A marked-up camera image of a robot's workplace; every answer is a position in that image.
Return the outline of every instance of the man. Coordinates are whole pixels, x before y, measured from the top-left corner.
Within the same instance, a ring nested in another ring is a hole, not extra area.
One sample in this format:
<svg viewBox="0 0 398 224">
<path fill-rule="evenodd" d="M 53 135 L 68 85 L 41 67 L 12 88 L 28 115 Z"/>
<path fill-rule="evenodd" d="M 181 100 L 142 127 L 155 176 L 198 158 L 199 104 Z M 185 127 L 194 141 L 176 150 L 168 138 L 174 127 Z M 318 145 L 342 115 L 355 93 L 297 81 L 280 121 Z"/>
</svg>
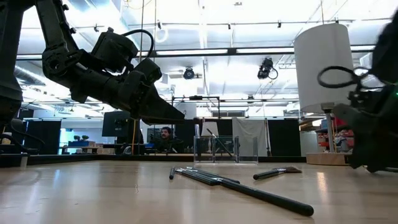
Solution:
<svg viewBox="0 0 398 224">
<path fill-rule="evenodd" d="M 173 150 L 173 148 L 182 143 L 182 141 L 172 138 L 172 130 L 169 127 L 162 128 L 161 137 L 161 139 L 155 139 L 153 142 L 155 144 L 154 147 L 159 152 L 176 152 Z"/>
</svg>

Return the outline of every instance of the white curtain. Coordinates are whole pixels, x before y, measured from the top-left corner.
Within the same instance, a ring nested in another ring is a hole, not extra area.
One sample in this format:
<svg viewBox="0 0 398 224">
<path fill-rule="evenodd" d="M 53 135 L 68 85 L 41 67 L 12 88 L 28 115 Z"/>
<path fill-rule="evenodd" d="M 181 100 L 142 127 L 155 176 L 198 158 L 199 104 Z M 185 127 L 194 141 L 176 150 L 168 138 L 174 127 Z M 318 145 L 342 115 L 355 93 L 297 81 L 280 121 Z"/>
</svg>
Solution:
<svg viewBox="0 0 398 224">
<path fill-rule="evenodd" d="M 267 156 L 265 120 L 232 118 L 233 136 L 239 138 L 240 156 L 253 156 L 253 140 L 257 138 L 258 156 Z"/>
</svg>

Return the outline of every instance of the wooden block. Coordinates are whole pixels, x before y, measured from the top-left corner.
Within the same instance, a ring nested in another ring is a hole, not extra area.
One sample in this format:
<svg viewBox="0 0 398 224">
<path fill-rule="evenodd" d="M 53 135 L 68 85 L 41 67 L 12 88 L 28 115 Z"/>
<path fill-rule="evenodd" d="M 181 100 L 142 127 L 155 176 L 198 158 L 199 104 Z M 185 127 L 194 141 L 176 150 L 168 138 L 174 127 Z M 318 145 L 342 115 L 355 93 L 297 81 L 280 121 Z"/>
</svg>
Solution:
<svg viewBox="0 0 398 224">
<path fill-rule="evenodd" d="M 330 166 L 348 166 L 345 162 L 345 156 L 350 153 L 323 153 L 312 152 L 307 153 L 307 164 L 314 165 L 330 165 Z"/>
</svg>

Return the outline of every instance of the brush handle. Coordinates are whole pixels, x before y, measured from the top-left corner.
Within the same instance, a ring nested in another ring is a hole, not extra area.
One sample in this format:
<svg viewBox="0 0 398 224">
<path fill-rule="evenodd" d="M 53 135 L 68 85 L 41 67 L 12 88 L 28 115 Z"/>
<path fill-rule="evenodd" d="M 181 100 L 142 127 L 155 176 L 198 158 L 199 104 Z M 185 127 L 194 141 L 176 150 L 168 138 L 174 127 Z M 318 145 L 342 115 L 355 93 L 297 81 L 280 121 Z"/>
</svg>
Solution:
<svg viewBox="0 0 398 224">
<path fill-rule="evenodd" d="M 240 184 L 240 181 L 238 181 L 238 180 L 230 179 L 230 178 L 227 178 L 227 177 L 222 177 L 222 176 L 220 176 L 220 175 L 217 175 L 217 174 L 214 174 L 214 173 L 211 173 L 211 172 L 207 172 L 207 171 L 203 171 L 203 170 L 191 169 L 191 172 L 197 172 L 197 173 L 199 173 L 199 174 L 205 175 L 205 176 L 210 177 L 210 178 L 222 178 L 222 179 L 227 179 L 227 180 L 230 180 L 230 181 L 235 182 L 235 183 L 237 183 L 237 184 Z"/>
<path fill-rule="evenodd" d="M 221 182 L 220 184 L 224 187 L 258 198 L 262 201 L 271 203 L 273 205 L 277 205 L 281 208 L 288 209 L 292 212 L 305 216 L 311 216 L 313 214 L 313 208 L 311 205 L 307 205 L 289 198 L 263 192 L 261 190 L 237 184 L 229 180 L 220 180 L 220 182 Z"/>
<path fill-rule="evenodd" d="M 214 186 L 214 185 L 220 184 L 220 182 L 217 181 L 217 180 L 215 180 L 215 179 L 211 179 L 211 178 L 206 177 L 206 176 L 204 176 L 204 175 L 195 174 L 195 173 L 193 173 L 193 172 L 191 172 L 191 171 L 185 171 L 185 170 L 183 170 L 183 171 L 181 171 L 181 174 L 184 175 L 185 177 L 189 177 L 189 178 L 191 178 L 191 179 L 200 181 L 200 182 L 202 182 L 202 183 L 204 183 L 204 184 L 207 184 L 207 185 L 209 185 L 209 186 Z"/>
<path fill-rule="evenodd" d="M 284 172 L 282 171 L 279 171 L 279 170 L 270 170 L 270 171 L 267 171 L 267 172 L 262 172 L 262 173 L 260 173 L 260 174 L 254 174 L 253 175 L 253 179 L 254 180 L 261 180 L 261 179 L 266 179 L 266 178 L 269 178 L 269 177 L 273 177 L 273 176 L 276 176 L 276 175 L 279 175 L 279 174 L 283 174 Z"/>
<path fill-rule="evenodd" d="M 175 173 L 175 167 L 172 167 L 172 169 L 170 170 L 170 175 L 169 175 L 170 180 L 174 179 L 174 173 Z"/>
</svg>

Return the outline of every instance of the black metal rod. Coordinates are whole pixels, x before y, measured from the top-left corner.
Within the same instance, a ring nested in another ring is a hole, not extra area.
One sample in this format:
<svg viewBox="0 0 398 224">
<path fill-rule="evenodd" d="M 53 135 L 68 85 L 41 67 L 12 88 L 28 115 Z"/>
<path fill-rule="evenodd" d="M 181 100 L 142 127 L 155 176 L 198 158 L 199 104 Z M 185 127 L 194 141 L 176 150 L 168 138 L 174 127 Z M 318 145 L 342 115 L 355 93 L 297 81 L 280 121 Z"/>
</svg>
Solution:
<svg viewBox="0 0 398 224">
<path fill-rule="evenodd" d="M 170 175 L 169 175 L 170 180 L 174 179 L 174 172 L 175 172 L 175 167 L 172 167 L 172 169 L 170 170 Z"/>
<path fill-rule="evenodd" d="M 232 182 L 235 182 L 235 183 L 237 183 L 237 184 L 240 184 L 240 181 L 238 181 L 238 180 L 230 179 L 230 178 L 223 177 L 223 176 L 220 176 L 220 175 L 217 175 L 217 174 L 213 174 L 213 173 L 211 173 L 211 172 L 207 172 L 207 171 L 203 171 L 203 170 L 191 169 L 191 172 L 197 172 L 197 173 L 199 173 L 199 174 L 202 174 L 202 175 L 205 175 L 205 176 L 211 177 L 211 178 L 222 178 L 222 179 L 227 179 L 227 180 L 229 180 L 229 181 L 232 181 Z"/>
<path fill-rule="evenodd" d="M 258 189 L 254 189 L 245 185 L 237 184 L 235 182 L 232 182 L 230 180 L 226 179 L 221 179 L 220 180 L 221 185 L 232 189 L 236 190 L 238 192 L 241 192 L 243 194 L 258 198 L 262 201 L 271 203 L 273 205 L 277 205 L 281 208 L 288 209 L 292 212 L 305 215 L 305 216 L 311 216 L 313 215 L 313 207 L 311 205 L 307 205 L 289 198 L 281 197 L 278 195 L 274 195 L 271 193 L 263 192 Z"/>
<path fill-rule="evenodd" d="M 276 175 L 279 175 L 279 174 L 283 174 L 283 173 L 284 172 L 280 172 L 279 170 L 270 170 L 270 171 L 267 171 L 267 172 L 262 172 L 260 174 L 254 174 L 253 175 L 253 179 L 254 180 L 261 180 L 261 179 L 266 179 L 266 178 L 273 177 L 273 176 L 276 176 Z"/>
<path fill-rule="evenodd" d="M 207 185 L 209 185 L 209 186 L 214 186 L 214 185 L 220 184 L 220 182 L 217 181 L 217 180 L 215 180 L 215 179 L 211 179 L 211 178 L 206 177 L 206 176 L 204 176 L 204 175 L 195 174 L 195 173 L 190 172 L 190 171 L 185 171 L 185 170 L 183 170 L 183 171 L 181 171 L 180 173 L 181 173 L 182 175 L 184 175 L 185 177 L 189 177 L 189 178 L 191 178 L 191 179 L 200 181 L 200 182 L 202 182 L 202 183 L 204 183 L 204 184 L 207 184 Z"/>
</svg>

